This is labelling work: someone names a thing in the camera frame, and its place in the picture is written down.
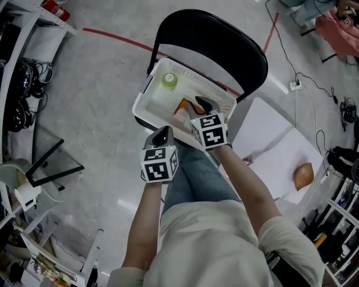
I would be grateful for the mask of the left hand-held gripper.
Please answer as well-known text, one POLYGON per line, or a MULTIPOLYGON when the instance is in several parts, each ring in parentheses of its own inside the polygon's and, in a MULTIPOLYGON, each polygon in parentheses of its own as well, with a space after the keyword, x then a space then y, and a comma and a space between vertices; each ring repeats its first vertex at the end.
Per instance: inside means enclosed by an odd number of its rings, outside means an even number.
POLYGON ((173 144, 173 129, 170 126, 158 128, 145 140, 146 150, 141 150, 140 160, 147 183, 173 180, 179 166, 177 148, 173 144))

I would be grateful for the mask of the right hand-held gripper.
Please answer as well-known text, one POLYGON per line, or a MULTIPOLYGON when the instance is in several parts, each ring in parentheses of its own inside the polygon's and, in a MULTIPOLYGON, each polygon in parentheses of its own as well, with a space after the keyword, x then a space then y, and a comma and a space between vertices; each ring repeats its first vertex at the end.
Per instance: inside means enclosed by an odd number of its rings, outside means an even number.
POLYGON ((205 150, 226 145, 227 124, 223 113, 219 113, 217 102, 203 96, 196 96, 195 99, 202 108, 187 102, 190 125, 195 139, 205 150))

